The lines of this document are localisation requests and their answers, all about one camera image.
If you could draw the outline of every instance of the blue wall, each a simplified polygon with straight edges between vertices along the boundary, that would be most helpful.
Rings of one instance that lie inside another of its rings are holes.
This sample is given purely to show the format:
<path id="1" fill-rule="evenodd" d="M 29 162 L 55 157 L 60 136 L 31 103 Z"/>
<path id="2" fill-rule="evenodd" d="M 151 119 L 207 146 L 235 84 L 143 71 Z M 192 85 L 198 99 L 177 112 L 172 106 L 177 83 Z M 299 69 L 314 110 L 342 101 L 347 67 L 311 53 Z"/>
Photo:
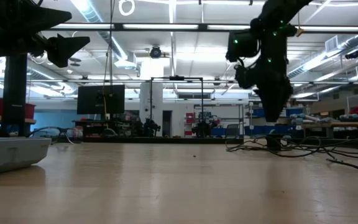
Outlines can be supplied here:
<path id="1" fill-rule="evenodd" d="M 46 126 L 57 126 L 59 128 L 74 128 L 74 120 L 81 118 L 88 118 L 88 115 L 77 114 L 76 110 L 36 110 L 34 119 L 37 120 L 36 124 L 31 126 L 31 131 L 35 128 L 42 128 Z"/>

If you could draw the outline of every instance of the security camera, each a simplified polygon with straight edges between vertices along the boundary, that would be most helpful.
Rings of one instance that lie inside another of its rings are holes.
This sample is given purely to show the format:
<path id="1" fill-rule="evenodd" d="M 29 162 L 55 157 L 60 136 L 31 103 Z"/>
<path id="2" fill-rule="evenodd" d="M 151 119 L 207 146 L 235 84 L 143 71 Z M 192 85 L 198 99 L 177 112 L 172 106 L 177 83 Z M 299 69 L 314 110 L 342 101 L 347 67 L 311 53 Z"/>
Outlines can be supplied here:
<path id="1" fill-rule="evenodd" d="M 160 58 L 161 57 L 161 50 L 159 46 L 153 46 L 152 50 L 150 51 L 151 58 Z"/>

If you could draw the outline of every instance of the black monitor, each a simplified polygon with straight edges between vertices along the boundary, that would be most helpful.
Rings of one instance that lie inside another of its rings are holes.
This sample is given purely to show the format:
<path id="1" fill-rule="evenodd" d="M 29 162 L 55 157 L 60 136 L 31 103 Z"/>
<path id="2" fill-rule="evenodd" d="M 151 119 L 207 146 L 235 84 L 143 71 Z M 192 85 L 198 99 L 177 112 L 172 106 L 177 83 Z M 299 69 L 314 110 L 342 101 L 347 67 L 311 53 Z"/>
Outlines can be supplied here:
<path id="1" fill-rule="evenodd" d="M 123 113 L 124 85 L 78 87 L 77 114 L 104 114 L 104 98 L 108 114 Z"/>

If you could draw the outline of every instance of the computer monitor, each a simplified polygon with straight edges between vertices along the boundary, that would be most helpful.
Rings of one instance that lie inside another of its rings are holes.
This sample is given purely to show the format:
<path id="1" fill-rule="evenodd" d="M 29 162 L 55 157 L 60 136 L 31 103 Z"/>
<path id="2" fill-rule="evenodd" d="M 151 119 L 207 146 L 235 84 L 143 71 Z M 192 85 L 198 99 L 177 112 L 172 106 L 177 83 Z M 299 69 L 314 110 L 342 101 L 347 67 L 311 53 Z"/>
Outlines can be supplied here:
<path id="1" fill-rule="evenodd" d="M 106 112 L 108 114 L 123 113 L 125 86 L 78 87 L 77 114 L 104 114 L 104 100 L 106 100 Z"/>

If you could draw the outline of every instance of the ceiling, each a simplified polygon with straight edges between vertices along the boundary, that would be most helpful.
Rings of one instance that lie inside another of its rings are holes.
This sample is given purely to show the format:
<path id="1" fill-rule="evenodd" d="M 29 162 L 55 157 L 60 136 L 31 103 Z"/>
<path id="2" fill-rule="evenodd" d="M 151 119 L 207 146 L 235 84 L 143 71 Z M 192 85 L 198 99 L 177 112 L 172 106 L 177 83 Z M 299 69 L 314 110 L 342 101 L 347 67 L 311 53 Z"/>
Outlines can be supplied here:
<path id="1" fill-rule="evenodd" d="M 90 0 L 94 8 L 104 22 L 109 21 L 110 0 Z M 248 24 L 257 17 L 261 10 L 263 1 L 255 1 L 249 6 L 249 1 L 170 1 L 170 0 L 135 0 L 135 10 L 129 16 L 120 13 L 119 1 L 115 1 L 113 22 L 155 22 L 155 23 L 213 23 L 213 24 Z M 176 2 L 176 18 L 170 19 L 169 2 Z M 324 1 L 314 1 L 311 5 L 304 7 L 299 17 L 295 16 L 292 24 L 316 25 L 316 26 L 358 26 L 358 1 L 331 1 L 330 5 L 319 10 L 319 5 Z M 69 11 L 72 19 L 68 22 L 87 22 L 71 0 L 44 0 L 42 7 Z M 124 11 L 129 11 L 131 4 L 125 2 L 122 5 Z M 46 37 L 53 37 L 60 34 L 64 37 L 88 36 L 91 42 L 73 57 L 80 58 L 79 67 L 69 65 L 67 68 L 58 68 L 49 65 L 45 60 L 37 60 L 41 66 L 63 75 L 69 79 L 79 79 L 88 76 L 89 79 L 103 79 L 106 68 L 107 43 L 97 32 L 72 32 L 72 31 L 43 31 Z M 177 67 L 176 75 L 185 77 L 203 77 L 213 80 L 219 77 L 223 80 L 234 79 L 234 69 L 226 62 L 225 53 L 227 49 L 228 33 L 225 32 L 176 32 Z M 171 55 L 172 39 L 170 32 L 114 32 L 117 43 L 127 52 L 134 52 L 137 55 L 138 63 L 148 59 L 149 49 L 153 45 L 159 45 L 163 52 Z M 332 38 L 334 34 L 302 34 L 300 37 L 288 38 L 288 68 L 297 66 L 306 58 L 324 49 L 324 43 Z M 158 59 L 164 66 L 163 74 L 172 75 L 170 59 Z M 322 74 L 333 71 L 340 66 L 339 62 L 332 62 L 330 65 L 316 68 Z M 139 79 L 134 70 L 119 69 L 114 66 L 114 78 Z M 129 88 L 138 88 L 139 84 L 127 84 Z M 199 88 L 199 86 L 180 85 L 179 88 Z"/>

